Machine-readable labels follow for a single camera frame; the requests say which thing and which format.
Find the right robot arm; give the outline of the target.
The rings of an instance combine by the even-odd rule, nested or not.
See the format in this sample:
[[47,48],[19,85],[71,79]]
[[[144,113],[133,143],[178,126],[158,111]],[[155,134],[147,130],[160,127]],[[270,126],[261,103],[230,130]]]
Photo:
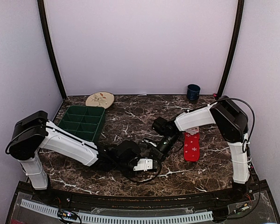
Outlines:
[[240,202],[247,194],[243,184],[246,184],[250,177],[249,144],[253,129],[248,128],[248,116],[236,101],[236,98],[223,96],[216,102],[187,110],[170,121],[158,117],[152,128],[163,138],[152,146],[150,156],[163,161],[182,132],[191,134],[200,126],[217,125],[231,151],[233,182],[239,184],[229,191],[229,199],[234,203]]

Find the green plastic divider tray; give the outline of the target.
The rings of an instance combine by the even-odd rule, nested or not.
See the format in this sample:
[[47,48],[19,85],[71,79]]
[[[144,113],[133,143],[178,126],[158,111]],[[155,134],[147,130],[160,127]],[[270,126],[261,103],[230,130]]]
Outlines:
[[86,141],[97,142],[105,124],[105,108],[70,106],[58,123],[61,129]]

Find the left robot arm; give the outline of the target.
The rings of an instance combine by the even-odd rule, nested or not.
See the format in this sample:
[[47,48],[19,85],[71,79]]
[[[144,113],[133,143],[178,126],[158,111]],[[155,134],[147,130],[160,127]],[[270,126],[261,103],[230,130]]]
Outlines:
[[47,149],[72,158],[87,167],[109,172],[118,170],[131,182],[139,172],[161,172],[161,161],[141,156],[137,143],[125,140],[119,145],[101,146],[83,140],[48,120],[45,111],[37,111],[18,121],[5,153],[15,158],[22,166],[32,187],[46,203],[56,200],[48,175],[45,173],[39,149]]

